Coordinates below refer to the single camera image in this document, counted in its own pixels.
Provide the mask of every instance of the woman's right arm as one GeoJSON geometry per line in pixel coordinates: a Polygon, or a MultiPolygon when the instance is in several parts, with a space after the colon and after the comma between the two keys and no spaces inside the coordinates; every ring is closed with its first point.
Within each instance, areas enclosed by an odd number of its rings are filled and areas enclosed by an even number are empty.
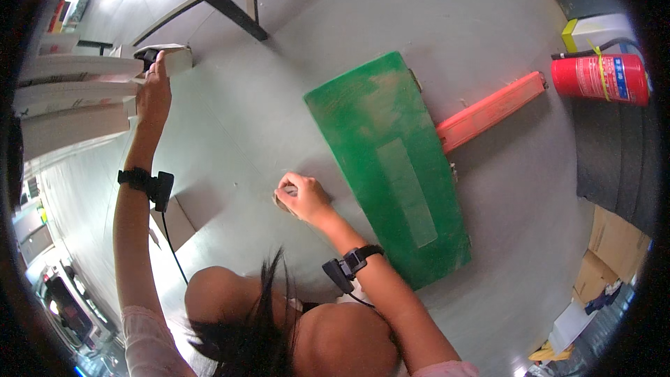
{"type": "MultiPolygon", "coordinates": [[[[314,178],[288,172],[275,193],[301,220],[319,228],[340,254],[367,245],[363,237],[328,203],[321,185],[314,178]],[[298,188],[296,197],[282,190],[287,185],[298,188]]],[[[369,256],[367,262],[367,266],[356,272],[356,278],[393,329],[407,370],[412,374],[440,362],[460,361],[456,350],[422,302],[386,259],[375,254],[369,256]]]]}

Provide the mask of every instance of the green board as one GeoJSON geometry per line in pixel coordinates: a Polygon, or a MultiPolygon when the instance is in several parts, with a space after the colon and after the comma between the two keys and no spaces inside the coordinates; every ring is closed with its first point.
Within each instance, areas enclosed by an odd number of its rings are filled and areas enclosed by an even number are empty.
{"type": "Polygon", "coordinates": [[[390,263],[420,289],[470,260],[449,163],[400,53],[304,97],[390,263]]]}

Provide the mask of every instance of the gray floor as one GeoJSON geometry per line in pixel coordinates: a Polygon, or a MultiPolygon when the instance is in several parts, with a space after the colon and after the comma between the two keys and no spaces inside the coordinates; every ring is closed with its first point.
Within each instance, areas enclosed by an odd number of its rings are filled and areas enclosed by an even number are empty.
{"type": "MultiPolygon", "coordinates": [[[[176,176],[173,192],[198,230],[177,253],[187,276],[214,264],[253,274],[283,245],[300,295],[318,300],[334,294],[320,267],[334,251],[272,205],[282,174],[292,169],[317,177],[339,212],[365,237],[374,235],[303,94],[399,50],[438,122],[530,71],[549,74],[549,54],[561,49],[566,23],[553,0],[259,2],[271,35],[263,43],[206,4],[144,43],[189,43],[197,60],[193,70],[172,79],[173,106],[154,168],[176,176]]],[[[82,29],[95,30],[93,16],[103,8],[91,8],[82,29]]],[[[118,32],[98,39],[134,37],[145,20],[125,19],[118,32]]],[[[527,356],[570,301],[592,213],[575,196],[568,105],[551,88],[449,155],[473,260],[419,295],[482,376],[512,376],[527,366],[527,356]]],[[[55,228],[92,292],[115,313],[114,180],[128,143],[129,135],[122,136],[42,175],[55,228]]],[[[170,254],[151,251],[165,314],[188,359],[181,330],[185,285],[170,254]]]]}

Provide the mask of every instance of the black hair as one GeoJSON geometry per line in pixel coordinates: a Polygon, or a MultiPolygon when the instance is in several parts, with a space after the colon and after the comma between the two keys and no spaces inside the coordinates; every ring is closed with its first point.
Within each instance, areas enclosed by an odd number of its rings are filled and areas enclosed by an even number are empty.
{"type": "Polygon", "coordinates": [[[293,375],[293,340],[291,329],[296,316],[289,314],[288,299],[282,328],[276,326],[272,312],[272,284],[280,261],[286,276],[286,295],[289,277],[283,248],[272,261],[264,260],[261,267],[261,296],[239,323],[202,323],[191,321],[199,341],[190,341],[202,355],[215,361],[213,377],[274,377],[293,375]]]}

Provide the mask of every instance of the person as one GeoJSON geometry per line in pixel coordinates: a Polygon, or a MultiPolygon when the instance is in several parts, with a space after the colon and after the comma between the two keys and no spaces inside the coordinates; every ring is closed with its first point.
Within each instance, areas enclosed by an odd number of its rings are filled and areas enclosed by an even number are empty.
{"type": "MultiPolygon", "coordinates": [[[[137,96],[137,128],[124,170],[151,172],[170,110],[163,52],[137,96]]],[[[340,254],[365,240],[329,204],[319,182],[288,172],[276,196],[301,220],[323,232],[340,254]],[[297,187],[295,197],[283,188],[297,187]]],[[[119,187],[113,246],[126,359],[131,377],[194,376],[170,333],[149,261],[149,201],[127,183],[119,187]]],[[[214,376],[392,376],[399,358],[413,377],[475,377],[422,302],[380,254],[356,277],[372,309],[360,303],[300,306],[273,289],[282,260],[265,262],[260,279],[222,266],[198,271],[185,295],[192,345],[214,361],[214,376]]]]}

